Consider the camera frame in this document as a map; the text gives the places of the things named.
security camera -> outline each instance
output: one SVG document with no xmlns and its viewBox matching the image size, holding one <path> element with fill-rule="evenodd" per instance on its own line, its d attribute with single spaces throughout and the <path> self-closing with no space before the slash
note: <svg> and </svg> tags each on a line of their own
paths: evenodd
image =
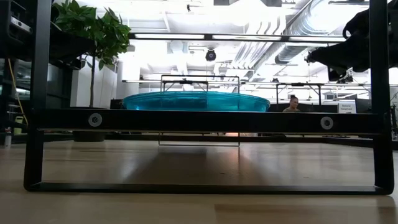
<svg viewBox="0 0 398 224">
<path fill-rule="evenodd" d="M 212 62 L 214 60 L 216 60 L 216 52 L 214 49 L 208 49 L 206 53 L 206 61 Z"/>
</svg>

yellow cable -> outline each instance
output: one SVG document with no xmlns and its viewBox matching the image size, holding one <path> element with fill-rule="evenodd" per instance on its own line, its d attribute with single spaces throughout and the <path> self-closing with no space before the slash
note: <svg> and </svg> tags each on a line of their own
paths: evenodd
<svg viewBox="0 0 398 224">
<path fill-rule="evenodd" d="M 10 67 L 10 72 L 11 72 L 11 77 L 12 77 L 12 85 L 14 86 L 15 92 L 17 93 L 17 100 L 18 100 L 18 103 L 19 103 L 19 107 L 21 108 L 21 112 L 22 112 L 22 115 L 23 115 L 23 117 L 24 117 L 24 119 L 26 121 L 26 125 L 29 125 L 29 123 L 27 122 L 25 113 L 24 113 L 24 109 L 22 108 L 21 101 L 19 100 L 19 93 L 17 92 L 17 83 L 16 83 L 15 78 L 14 78 L 14 72 L 12 71 L 12 66 L 11 66 L 10 59 L 8 59 L 8 66 Z"/>
</svg>

wooden floor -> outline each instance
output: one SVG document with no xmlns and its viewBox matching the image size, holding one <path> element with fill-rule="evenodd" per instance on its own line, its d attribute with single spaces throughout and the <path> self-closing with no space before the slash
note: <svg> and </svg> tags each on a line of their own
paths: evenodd
<svg viewBox="0 0 398 224">
<path fill-rule="evenodd" d="M 0 223 L 398 223 L 388 197 L 29 193 L 25 145 L 0 148 Z M 394 153 L 398 162 L 398 153 Z M 371 149 L 327 144 L 158 147 L 50 142 L 44 180 L 141 184 L 372 185 Z"/>
</svg>

blue plastic tray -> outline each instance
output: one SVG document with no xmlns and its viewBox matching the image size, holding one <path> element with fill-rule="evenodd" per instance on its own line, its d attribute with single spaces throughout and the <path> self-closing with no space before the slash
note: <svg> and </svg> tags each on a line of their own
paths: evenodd
<svg viewBox="0 0 398 224">
<path fill-rule="evenodd" d="M 266 112 L 269 101 L 239 93 L 165 91 L 128 96 L 123 105 L 128 110 Z"/>
</svg>

sign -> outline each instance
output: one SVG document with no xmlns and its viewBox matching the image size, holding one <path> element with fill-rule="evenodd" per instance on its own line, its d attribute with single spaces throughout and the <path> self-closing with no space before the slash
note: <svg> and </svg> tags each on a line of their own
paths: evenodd
<svg viewBox="0 0 398 224">
<path fill-rule="evenodd" d="M 338 113 L 356 113 L 355 103 L 338 103 Z"/>
</svg>

